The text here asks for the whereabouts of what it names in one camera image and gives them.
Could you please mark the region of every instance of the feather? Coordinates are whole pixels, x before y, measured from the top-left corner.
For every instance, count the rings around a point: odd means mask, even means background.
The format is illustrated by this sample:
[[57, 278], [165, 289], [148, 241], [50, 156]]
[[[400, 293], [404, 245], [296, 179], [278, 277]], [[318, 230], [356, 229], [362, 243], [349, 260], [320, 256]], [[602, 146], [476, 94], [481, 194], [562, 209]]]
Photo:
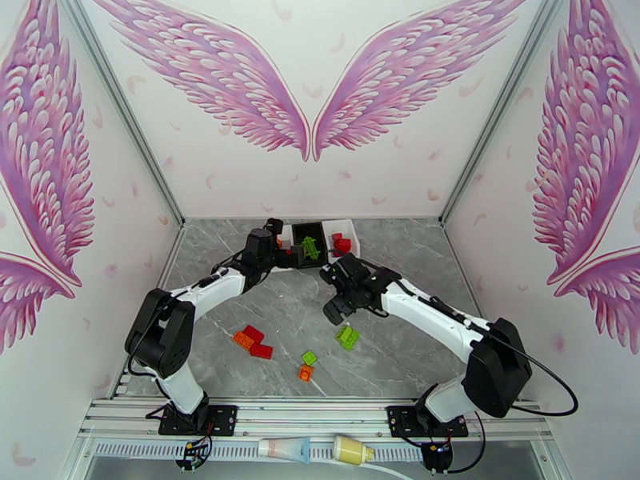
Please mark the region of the feather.
[[43, 299], [54, 294], [73, 298], [74, 293], [60, 278], [28, 258], [0, 252], [0, 354], [5, 340], [11, 347], [25, 330], [33, 334], [35, 315]]
[[275, 64], [235, 27], [156, 0], [94, 0], [124, 43], [168, 83], [248, 142], [309, 157], [309, 124]]
[[556, 253], [548, 283], [571, 275], [602, 240], [638, 164], [634, 52], [602, 0], [570, 0], [546, 83], [534, 194], [536, 239]]
[[596, 312], [596, 327], [622, 346], [640, 351], [640, 246], [604, 254], [581, 266], [556, 290], [571, 291], [589, 299]]
[[460, 0], [420, 12], [369, 38], [351, 59], [312, 131], [314, 159], [354, 150], [399, 124], [474, 66], [525, 0]]
[[73, 255], [88, 245], [88, 141], [75, 64], [53, 0], [30, 0], [0, 68], [0, 183], [36, 255], [80, 286]]

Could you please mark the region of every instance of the mounting plate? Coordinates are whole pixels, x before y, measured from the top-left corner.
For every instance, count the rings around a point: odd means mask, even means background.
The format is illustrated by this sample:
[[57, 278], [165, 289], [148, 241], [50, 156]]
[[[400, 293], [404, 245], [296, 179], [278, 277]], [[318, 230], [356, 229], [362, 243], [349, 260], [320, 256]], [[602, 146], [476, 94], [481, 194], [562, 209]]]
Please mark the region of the mounting plate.
[[426, 431], [418, 422], [414, 406], [388, 406], [386, 417], [394, 438], [465, 438], [469, 436], [463, 416], [458, 416], [450, 422], [442, 422], [438, 426]]
[[237, 406], [209, 404], [204, 427], [200, 431], [194, 431], [192, 428], [186, 427], [184, 419], [173, 414], [167, 407], [162, 412], [158, 434], [162, 436], [207, 436], [206, 425], [213, 423], [214, 427], [209, 433], [210, 436], [233, 436], [237, 415]]

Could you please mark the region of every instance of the wing mural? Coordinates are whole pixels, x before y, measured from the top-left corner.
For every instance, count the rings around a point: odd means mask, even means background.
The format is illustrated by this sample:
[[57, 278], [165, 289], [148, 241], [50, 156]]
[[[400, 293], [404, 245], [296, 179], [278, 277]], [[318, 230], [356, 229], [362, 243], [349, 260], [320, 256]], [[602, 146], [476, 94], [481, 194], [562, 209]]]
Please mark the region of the wing mural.
[[2, 61], [0, 186], [42, 264], [0, 253], [0, 353], [33, 333], [43, 299], [74, 296], [74, 255], [91, 243], [88, 141], [69, 44], [53, 0], [30, 0]]
[[585, 264], [556, 290], [589, 299], [598, 332], [606, 327], [620, 345], [640, 350], [640, 246], [605, 254]]
[[314, 124], [314, 159], [373, 142], [500, 42], [525, 0], [460, 0], [387, 26], [351, 59]]
[[538, 136], [536, 239], [556, 254], [548, 283], [584, 263], [602, 240], [638, 164], [640, 79], [602, 0], [570, 0], [558, 36]]
[[596, 326], [640, 350], [640, 247], [596, 251], [638, 164], [638, 57], [603, 0], [570, 0], [558, 36], [538, 136], [536, 240], [555, 253], [555, 296], [589, 299]]
[[153, 71], [234, 133], [309, 157], [309, 123], [258, 42], [233, 26], [156, 0], [94, 0]]
[[373, 142], [459, 78], [504, 36], [525, 0], [460, 0], [374, 34], [309, 123], [274, 62], [247, 34], [156, 0], [94, 0], [124, 43], [187, 99], [267, 150]]

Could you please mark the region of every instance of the grey marble floor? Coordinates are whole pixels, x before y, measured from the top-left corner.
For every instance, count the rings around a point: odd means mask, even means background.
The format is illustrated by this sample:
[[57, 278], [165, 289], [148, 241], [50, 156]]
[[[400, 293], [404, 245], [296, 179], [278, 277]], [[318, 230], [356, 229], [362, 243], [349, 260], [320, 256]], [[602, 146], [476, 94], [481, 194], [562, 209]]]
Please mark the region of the grey marble floor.
[[[167, 283], [168, 289], [195, 282], [212, 264], [244, 247], [262, 220], [193, 220]], [[361, 256], [400, 272], [429, 294], [476, 314], [442, 230], [433, 220], [356, 220]], [[189, 364], [211, 397], [379, 396], [417, 397], [434, 382], [458, 374], [462, 363], [443, 345], [400, 318], [365, 311], [349, 317], [360, 332], [351, 352], [334, 339], [339, 327], [322, 314], [333, 288], [317, 269], [272, 274], [260, 286], [216, 307], [196, 322]], [[274, 348], [270, 361], [253, 358], [231, 341], [251, 324]], [[298, 379], [301, 355], [318, 356], [313, 380]], [[147, 378], [132, 378], [132, 395], [158, 395]]]

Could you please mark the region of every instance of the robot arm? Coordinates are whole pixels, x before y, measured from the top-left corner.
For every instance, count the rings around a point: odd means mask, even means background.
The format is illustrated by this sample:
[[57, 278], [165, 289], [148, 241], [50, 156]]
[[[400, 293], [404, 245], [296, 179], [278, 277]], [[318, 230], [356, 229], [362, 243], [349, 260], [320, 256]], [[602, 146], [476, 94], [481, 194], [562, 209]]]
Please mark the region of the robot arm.
[[152, 290], [145, 297], [125, 350], [156, 379], [170, 400], [166, 412], [184, 425], [183, 430], [172, 431], [174, 434], [199, 433], [207, 415], [209, 398], [187, 363], [194, 323], [207, 311], [262, 282], [274, 267], [299, 266], [302, 249], [280, 250], [276, 237], [281, 232], [282, 221], [270, 218], [263, 228], [250, 232], [242, 251], [215, 266], [210, 275], [181, 289]]
[[322, 268], [320, 275], [338, 292], [324, 306], [325, 316], [338, 325], [361, 308], [393, 314], [437, 339], [467, 365], [463, 375], [432, 386], [418, 400], [416, 412], [425, 429], [477, 409], [503, 418], [531, 376], [529, 362], [513, 351], [524, 352], [515, 326], [502, 318], [490, 323], [464, 314], [397, 272], [372, 267], [373, 273], [347, 254]]

